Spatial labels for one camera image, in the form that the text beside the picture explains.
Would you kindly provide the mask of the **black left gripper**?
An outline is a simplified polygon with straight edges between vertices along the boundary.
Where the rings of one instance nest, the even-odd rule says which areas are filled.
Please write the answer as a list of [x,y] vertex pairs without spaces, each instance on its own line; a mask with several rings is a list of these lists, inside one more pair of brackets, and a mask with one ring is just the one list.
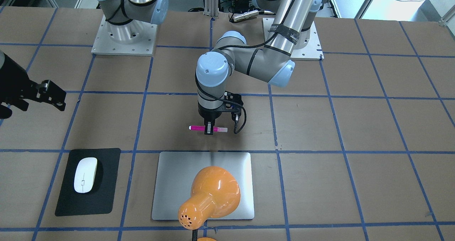
[[221,112],[215,109],[207,109],[203,106],[198,106],[198,113],[204,119],[204,134],[214,134],[214,123],[215,120],[221,116]]

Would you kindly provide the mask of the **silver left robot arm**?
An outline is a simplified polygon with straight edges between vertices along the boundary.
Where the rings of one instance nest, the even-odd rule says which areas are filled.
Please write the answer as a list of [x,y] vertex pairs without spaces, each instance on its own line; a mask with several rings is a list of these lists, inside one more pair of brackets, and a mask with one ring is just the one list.
[[247,119],[241,95],[227,92],[226,82],[233,71],[285,87],[295,63],[291,53],[300,40],[305,21],[313,20],[319,9],[317,0],[282,0],[264,43],[247,45],[237,31],[228,31],[216,42],[213,50],[201,55],[195,70],[198,87],[198,112],[204,119],[204,133],[213,135],[215,120],[229,112],[234,121],[234,133],[239,133],[239,118]]

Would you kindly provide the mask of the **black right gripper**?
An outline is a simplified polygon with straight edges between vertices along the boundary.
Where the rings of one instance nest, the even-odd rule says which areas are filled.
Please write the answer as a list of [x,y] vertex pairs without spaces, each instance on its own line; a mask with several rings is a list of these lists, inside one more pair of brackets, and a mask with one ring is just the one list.
[[7,119],[12,115],[8,105],[27,111],[33,100],[39,103],[48,103],[60,111],[66,108],[66,92],[51,80],[37,83],[29,79],[25,69],[6,55],[0,52],[0,118]]

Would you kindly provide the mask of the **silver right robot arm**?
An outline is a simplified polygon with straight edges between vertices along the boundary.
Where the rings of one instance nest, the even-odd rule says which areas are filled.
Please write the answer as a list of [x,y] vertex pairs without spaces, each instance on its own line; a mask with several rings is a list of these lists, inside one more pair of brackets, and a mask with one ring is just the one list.
[[58,112],[66,110],[67,90],[84,92],[86,76],[93,60],[89,39],[94,25],[102,18],[99,43],[111,41],[109,54],[132,44],[128,53],[146,55],[152,50],[152,37],[146,34],[162,24],[168,0],[98,0],[101,9],[50,9],[18,7],[6,9],[10,16],[1,18],[1,41],[26,38],[15,55],[1,52],[1,143],[18,139],[20,132],[44,136],[60,130],[63,121]]

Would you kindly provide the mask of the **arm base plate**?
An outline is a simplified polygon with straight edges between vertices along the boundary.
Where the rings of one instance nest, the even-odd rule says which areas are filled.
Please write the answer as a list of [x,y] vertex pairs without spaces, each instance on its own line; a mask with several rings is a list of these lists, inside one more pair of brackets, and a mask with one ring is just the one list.
[[[269,38],[269,30],[270,27],[274,23],[274,18],[267,17],[263,18],[262,24],[263,24],[263,33],[264,33],[264,40],[267,40]],[[323,56],[323,51],[321,48],[321,43],[320,39],[317,34],[316,26],[314,19],[311,22],[311,26],[309,29],[302,31],[302,29],[297,29],[297,30],[291,30],[293,35],[297,34],[297,31],[299,31],[299,40],[296,45],[292,44],[289,42],[288,39],[284,39],[284,44],[282,43],[276,43],[272,42],[271,46],[273,48],[277,48],[280,50],[284,50],[285,52],[290,52],[290,46],[294,45],[294,49],[291,52],[290,59],[291,60],[305,60],[305,61],[319,61],[321,59],[324,59]]]
[[133,20],[117,26],[102,16],[91,53],[107,56],[153,56],[158,25]]

